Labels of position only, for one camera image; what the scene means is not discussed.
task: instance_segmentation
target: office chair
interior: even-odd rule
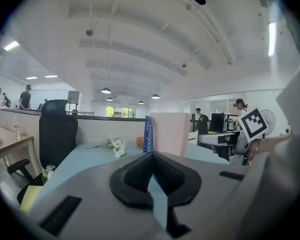
[[[57,168],[76,145],[78,121],[66,115],[66,104],[65,99],[54,99],[42,106],[39,120],[39,158],[44,169],[49,165]],[[23,159],[7,169],[9,174],[20,170],[29,181],[17,195],[19,204],[22,203],[29,185],[43,186],[42,173],[33,178],[25,167],[29,163],[28,159]]]

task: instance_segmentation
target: white ceiling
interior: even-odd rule
[[[14,42],[15,39],[6,32],[0,33],[0,73],[24,84],[49,84],[62,83],[58,78],[46,78],[52,73],[30,56],[22,46],[17,46],[9,51],[4,47]]]
[[[21,46],[0,66],[22,80],[53,72],[95,101],[106,102],[101,89],[109,87],[112,96],[149,105],[172,83],[268,63],[272,11],[259,0],[206,1],[28,0],[7,26]],[[298,64],[286,22],[277,22],[277,56]]]

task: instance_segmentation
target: light blue desk surface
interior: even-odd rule
[[[31,209],[35,209],[38,200],[43,198],[48,192],[61,185],[75,174],[87,168],[112,162],[117,159],[124,159],[125,157],[116,158],[111,148],[97,147],[86,149],[96,145],[98,144],[82,143],[78,145],[58,166],[51,178],[45,183]],[[127,142],[125,150],[128,156],[134,156],[143,152],[135,142]],[[212,150],[191,143],[188,143],[187,145],[185,157],[211,163],[229,164],[227,160],[218,157]]]

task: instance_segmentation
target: table leg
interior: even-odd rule
[[[28,143],[28,151],[29,151],[31,162],[33,164],[34,171],[37,175],[39,175],[41,173],[41,170],[40,170],[40,166],[39,166],[37,156],[36,156],[36,152],[35,152],[35,149],[34,149],[34,143],[33,143],[32,140],[30,140],[29,143]]]

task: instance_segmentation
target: yellow cloth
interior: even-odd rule
[[[32,206],[33,202],[36,200],[37,195],[39,194],[42,188],[43,186],[31,186],[31,185],[28,186],[20,207],[20,211],[23,214],[26,214],[28,212],[28,210]]]

